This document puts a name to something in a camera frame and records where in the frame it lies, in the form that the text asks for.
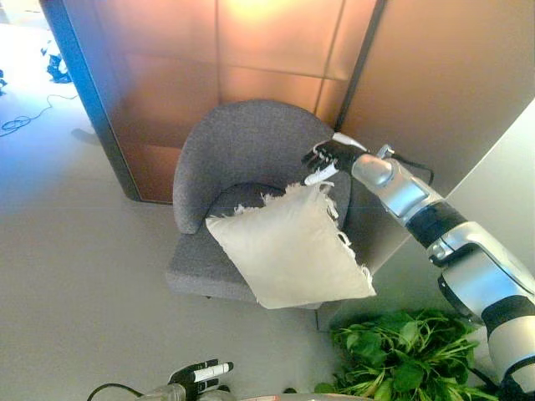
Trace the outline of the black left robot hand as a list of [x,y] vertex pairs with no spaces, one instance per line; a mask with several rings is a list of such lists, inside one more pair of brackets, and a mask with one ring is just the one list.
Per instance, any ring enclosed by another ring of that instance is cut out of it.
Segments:
[[180,384],[188,393],[200,393],[218,384],[218,377],[234,369],[233,362],[219,363],[210,359],[194,363],[174,372],[168,384]]

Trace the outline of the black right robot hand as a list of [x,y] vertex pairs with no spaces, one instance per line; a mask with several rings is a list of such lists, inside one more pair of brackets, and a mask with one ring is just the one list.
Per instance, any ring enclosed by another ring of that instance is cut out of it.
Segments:
[[339,132],[319,142],[302,158],[311,173],[303,180],[307,186],[327,180],[338,172],[351,174],[354,162],[369,151],[358,141]]

